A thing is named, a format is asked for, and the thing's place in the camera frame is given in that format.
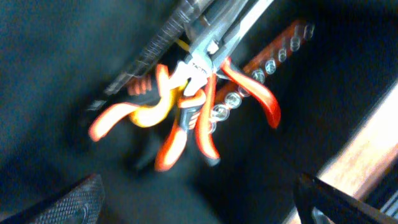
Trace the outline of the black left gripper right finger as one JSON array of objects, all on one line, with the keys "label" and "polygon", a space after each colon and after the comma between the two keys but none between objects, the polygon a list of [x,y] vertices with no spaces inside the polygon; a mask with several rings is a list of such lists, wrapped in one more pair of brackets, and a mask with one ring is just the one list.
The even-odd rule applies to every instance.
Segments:
[{"label": "black left gripper right finger", "polygon": [[315,224],[315,208],[334,223],[397,224],[397,219],[308,173],[298,175],[293,195],[299,219],[304,224]]}]

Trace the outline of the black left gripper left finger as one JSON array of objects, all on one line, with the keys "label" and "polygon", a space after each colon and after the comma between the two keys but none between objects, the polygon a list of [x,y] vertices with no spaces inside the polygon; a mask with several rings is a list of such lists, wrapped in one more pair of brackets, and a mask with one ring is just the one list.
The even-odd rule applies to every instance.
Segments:
[{"label": "black left gripper left finger", "polygon": [[7,223],[76,223],[98,222],[105,200],[102,178],[88,175],[56,194],[1,221]]}]

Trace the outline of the orange socket rail set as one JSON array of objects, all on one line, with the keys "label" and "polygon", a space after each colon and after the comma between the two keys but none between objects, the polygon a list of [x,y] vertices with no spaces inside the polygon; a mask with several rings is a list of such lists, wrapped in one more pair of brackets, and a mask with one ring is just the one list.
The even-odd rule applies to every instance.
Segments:
[{"label": "orange socket rail set", "polygon": [[278,66],[284,63],[302,44],[313,38],[315,24],[306,21],[295,21],[284,30],[267,47],[261,50],[245,67],[244,74],[249,84],[255,86],[249,92],[240,84],[228,81],[215,93],[215,102],[209,115],[207,131],[216,129],[216,124],[228,119],[232,109],[241,106],[243,98],[253,96],[263,107],[270,127],[277,128],[281,112],[276,97],[265,86],[267,77],[273,75]]}]

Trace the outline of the yellow black stubby screwdriver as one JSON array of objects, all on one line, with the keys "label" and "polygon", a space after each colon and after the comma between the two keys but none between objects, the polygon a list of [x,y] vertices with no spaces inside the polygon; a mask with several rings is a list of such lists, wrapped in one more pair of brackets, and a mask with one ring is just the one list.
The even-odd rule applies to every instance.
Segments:
[{"label": "yellow black stubby screwdriver", "polygon": [[127,86],[127,92],[135,100],[142,100],[139,107],[129,114],[130,121],[138,127],[149,128],[162,122],[181,96],[187,82],[169,85],[169,68],[158,63],[152,73],[135,78]]}]

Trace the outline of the black box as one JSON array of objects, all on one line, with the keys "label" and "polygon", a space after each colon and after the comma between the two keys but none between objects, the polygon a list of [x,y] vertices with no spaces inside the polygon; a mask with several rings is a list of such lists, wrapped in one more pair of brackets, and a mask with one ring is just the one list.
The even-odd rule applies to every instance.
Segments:
[{"label": "black box", "polygon": [[92,173],[101,223],[282,223],[300,172],[318,174],[397,83],[396,1],[275,1],[233,61],[247,64],[296,19],[313,39],[267,78],[282,110],[271,129],[246,98],[213,135],[209,167],[194,142],[168,172],[154,155],[173,117],[152,129],[122,120],[99,142],[80,115],[138,55],[175,1],[1,2],[1,211],[16,213]]}]

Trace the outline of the red diagonal cutting pliers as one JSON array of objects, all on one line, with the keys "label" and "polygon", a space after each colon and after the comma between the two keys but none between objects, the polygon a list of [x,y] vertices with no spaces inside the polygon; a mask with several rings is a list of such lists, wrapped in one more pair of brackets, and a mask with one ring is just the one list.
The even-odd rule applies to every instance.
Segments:
[{"label": "red diagonal cutting pliers", "polygon": [[270,127],[275,129],[280,124],[281,110],[274,94],[260,79],[251,78],[236,67],[230,57],[271,3],[270,0],[258,0],[240,16],[246,2],[228,1],[190,46],[194,59],[203,62],[210,75],[205,87],[206,101],[195,134],[198,149],[211,166],[217,165],[221,159],[212,138],[216,125],[226,120],[229,112],[241,105],[243,98],[253,96],[259,102]]}]

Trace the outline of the orange black needle-nose pliers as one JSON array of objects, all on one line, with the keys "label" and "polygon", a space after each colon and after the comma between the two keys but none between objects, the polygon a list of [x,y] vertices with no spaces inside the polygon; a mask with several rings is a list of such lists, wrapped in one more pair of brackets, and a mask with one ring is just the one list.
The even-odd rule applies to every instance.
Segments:
[{"label": "orange black needle-nose pliers", "polygon": [[88,129],[90,138],[99,141],[121,119],[134,115],[133,122],[144,128],[160,123],[172,106],[178,108],[174,124],[155,157],[155,169],[163,172],[174,166],[182,155],[190,133],[194,132],[200,152],[210,164],[217,164],[220,155],[210,129],[211,113],[216,93],[216,73],[221,70],[233,82],[261,104],[267,122],[277,128],[281,112],[275,96],[258,81],[233,67],[230,54],[252,25],[271,5],[268,0],[256,1],[237,21],[245,1],[229,1],[214,23],[191,43],[186,59],[179,61],[173,73],[158,64],[154,77],[144,77],[129,86],[133,96],[157,90],[160,101],[155,106],[138,105],[130,101],[115,103],[104,110]]}]

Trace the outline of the silver ratchet wrench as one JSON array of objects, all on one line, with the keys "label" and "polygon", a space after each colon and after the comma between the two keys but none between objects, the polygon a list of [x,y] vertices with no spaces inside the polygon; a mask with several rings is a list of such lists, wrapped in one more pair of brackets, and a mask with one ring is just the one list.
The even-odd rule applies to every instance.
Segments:
[{"label": "silver ratchet wrench", "polygon": [[212,0],[182,0],[173,9],[163,26],[141,50],[133,63],[127,66],[103,91],[116,94],[130,79],[141,77],[163,56],[182,35],[185,25],[196,20],[212,3]]}]

